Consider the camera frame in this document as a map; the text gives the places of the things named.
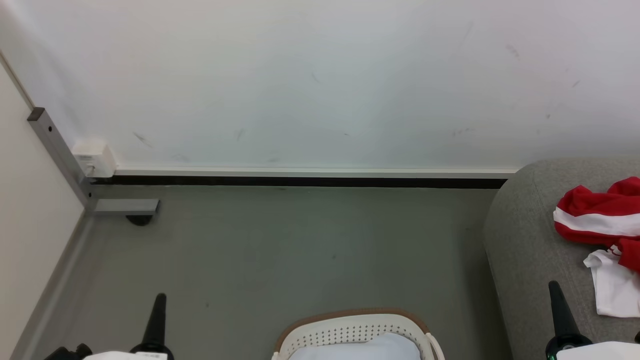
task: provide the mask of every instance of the white wall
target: white wall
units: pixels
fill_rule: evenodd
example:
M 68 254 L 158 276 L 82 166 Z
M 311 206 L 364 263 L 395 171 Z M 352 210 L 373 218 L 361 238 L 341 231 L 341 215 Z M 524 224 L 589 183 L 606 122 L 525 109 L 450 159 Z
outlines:
M 9 359 L 83 212 L 0 64 L 0 359 Z
M 637 154 L 632 0 L 0 0 L 0 48 L 121 168 Z

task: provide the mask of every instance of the brown basket rim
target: brown basket rim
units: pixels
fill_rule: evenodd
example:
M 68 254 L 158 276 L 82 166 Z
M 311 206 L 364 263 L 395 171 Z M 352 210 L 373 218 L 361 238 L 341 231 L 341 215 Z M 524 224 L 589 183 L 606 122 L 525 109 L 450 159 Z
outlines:
M 402 309 L 398 309 L 396 307 L 369 307 L 369 308 L 365 308 L 365 309 L 352 309 L 352 310 L 342 310 L 342 311 L 336 311 L 333 313 L 326 313 L 326 314 L 320 314 L 320 315 L 315 315 L 315 316 L 310 316 L 308 318 L 304 318 L 301 320 L 298 320 L 297 322 L 292 323 L 291 325 L 289 325 L 285 331 L 282 332 L 282 334 L 280 335 L 280 337 L 278 338 L 278 341 L 276 342 L 276 349 L 275 352 L 280 352 L 280 349 L 282 348 L 282 343 L 284 342 L 284 339 L 286 339 L 286 337 L 295 329 L 297 329 L 298 327 L 301 327 L 303 325 L 307 325 L 310 323 L 314 323 L 314 322 L 320 322 L 320 321 L 324 321 L 324 320 L 329 320 L 329 319 L 335 319 L 335 318 L 344 318 L 347 316 L 356 316 L 356 315 L 375 315 L 375 314 L 391 314 L 391 315 L 400 315 L 403 316 L 411 321 L 413 321 L 416 325 L 418 325 L 418 327 L 420 328 L 420 330 L 422 330 L 423 333 L 428 333 L 429 332 L 429 328 L 427 327 L 427 325 L 416 315 L 406 311 L 406 310 L 402 310 Z

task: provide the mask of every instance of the metal bracket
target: metal bracket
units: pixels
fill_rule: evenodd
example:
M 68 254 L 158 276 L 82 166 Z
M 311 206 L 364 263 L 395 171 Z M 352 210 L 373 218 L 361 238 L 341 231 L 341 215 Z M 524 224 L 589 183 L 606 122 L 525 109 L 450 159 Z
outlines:
M 33 108 L 27 121 L 87 211 L 94 215 L 127 216 L 150 216 L 157 212 L 159 199 L 100 199 L 91 178 L 84 175 L 47 111 Z

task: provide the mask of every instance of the white outlet box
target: white outlet box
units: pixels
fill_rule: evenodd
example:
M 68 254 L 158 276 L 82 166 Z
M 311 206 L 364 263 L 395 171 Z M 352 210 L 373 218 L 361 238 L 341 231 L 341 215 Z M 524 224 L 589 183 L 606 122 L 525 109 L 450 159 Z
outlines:
M 116 172 L 116 161 L 102 140 L 81 140 L 71 153 L 87 177 L 112 177 Z

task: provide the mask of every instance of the red cloth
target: red cloth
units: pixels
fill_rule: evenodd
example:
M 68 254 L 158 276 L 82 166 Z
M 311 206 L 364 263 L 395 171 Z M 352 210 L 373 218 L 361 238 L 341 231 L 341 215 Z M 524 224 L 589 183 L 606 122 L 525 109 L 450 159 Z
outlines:
M 580 185 L 558 202 L 556 231 L 579 243 L 616 245 L 620 265 L 640 272 L 640 179 L 630 177 L 613 184 L 606 193 L 593 193 Z

